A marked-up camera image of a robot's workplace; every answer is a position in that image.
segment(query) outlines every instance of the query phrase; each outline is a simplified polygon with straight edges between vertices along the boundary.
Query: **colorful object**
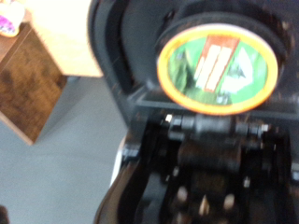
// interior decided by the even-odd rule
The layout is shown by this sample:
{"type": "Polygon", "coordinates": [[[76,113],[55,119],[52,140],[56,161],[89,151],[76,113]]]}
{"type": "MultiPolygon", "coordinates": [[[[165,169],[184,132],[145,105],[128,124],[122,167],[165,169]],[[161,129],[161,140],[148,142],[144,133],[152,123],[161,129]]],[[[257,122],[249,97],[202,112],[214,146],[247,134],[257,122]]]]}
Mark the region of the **colorful object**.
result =
{"type": "Polygon", "coordinates": [[[15,36],[25,15],[25,8],[19,2],[0,4],[0,35],[15,36]]]}
{"type": "Polygon", "coordinates": [[[199,113],[230,115],[248,111],[270,96],[278,62],[256,34],[209,24],[186,30],[164,46],[158,77],[176,103],[199,113]]]}

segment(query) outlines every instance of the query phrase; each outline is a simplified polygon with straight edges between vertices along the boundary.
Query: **orange rim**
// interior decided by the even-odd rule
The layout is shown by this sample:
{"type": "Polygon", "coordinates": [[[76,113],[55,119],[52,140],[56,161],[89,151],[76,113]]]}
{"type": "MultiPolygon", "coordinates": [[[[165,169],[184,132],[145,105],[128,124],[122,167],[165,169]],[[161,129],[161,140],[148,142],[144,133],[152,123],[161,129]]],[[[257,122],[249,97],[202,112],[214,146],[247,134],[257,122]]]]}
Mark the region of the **orange rim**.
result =
{"type": "Polygon", "coordinates": [[[194,112],[204,113],[208,115],[230,115],[238,114],[262,104],[273,92],[278,81],[278,61],[274,51],[259,36],[244,28],[233,26],[230,24],[206,24],[193,27],[174,36],[162,49],[158,59],[158,78],[164,92],[176,103],[182,105],[194,112]],[[174,51],[183,44],[207,37],[208,35],[227,35],[237,37],[242,42],[258,49],[263,56],[267,68],[267,80],[263,89],[254,97],[247,101],[234,105],[205,105],[194,101],[193,99],[183,95],[176,89],[168,75],[168,61],[174,51]]]}

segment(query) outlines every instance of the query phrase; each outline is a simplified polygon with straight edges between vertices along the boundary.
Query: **green label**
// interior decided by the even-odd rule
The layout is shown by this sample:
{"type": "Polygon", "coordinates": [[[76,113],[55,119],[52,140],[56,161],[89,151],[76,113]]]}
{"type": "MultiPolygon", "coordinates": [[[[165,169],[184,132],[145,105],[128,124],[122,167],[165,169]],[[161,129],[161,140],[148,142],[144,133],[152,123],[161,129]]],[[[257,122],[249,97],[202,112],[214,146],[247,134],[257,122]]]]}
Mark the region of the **green label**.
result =
{"type": "Polygon", "coordinates": [[[205,105],[245,102],[263,89],[267,74],[259,51],[230,36],[189,41],[168,61],[168,75],[176,89],[205,105]]]}

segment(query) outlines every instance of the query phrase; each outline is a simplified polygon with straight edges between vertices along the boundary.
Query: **wooden cabinet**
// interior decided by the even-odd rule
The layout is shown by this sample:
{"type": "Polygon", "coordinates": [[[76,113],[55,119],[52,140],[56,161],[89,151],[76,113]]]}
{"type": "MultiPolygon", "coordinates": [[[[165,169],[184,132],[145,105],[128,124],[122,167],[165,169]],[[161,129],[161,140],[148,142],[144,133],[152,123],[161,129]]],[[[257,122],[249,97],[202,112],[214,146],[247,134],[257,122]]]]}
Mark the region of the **wooden cabinet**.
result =
{"type": "Polygon", "coordinates": [[[64,77],[29,23],[0,36],[0,119],[33,144],[62,94],[64,77]]]}

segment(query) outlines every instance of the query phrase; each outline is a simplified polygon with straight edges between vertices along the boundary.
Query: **coffee maker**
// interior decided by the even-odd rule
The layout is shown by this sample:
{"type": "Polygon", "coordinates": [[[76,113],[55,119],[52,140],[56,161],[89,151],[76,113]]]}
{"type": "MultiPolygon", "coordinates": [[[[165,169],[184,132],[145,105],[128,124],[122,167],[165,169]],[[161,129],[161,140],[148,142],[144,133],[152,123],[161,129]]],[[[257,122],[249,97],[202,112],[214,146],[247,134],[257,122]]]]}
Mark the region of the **coffee maker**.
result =
{"type": "Polygon", "coordinates": [[[298,223],[299,2],[93,0],[128,133],[94,223],[298,223]]]}

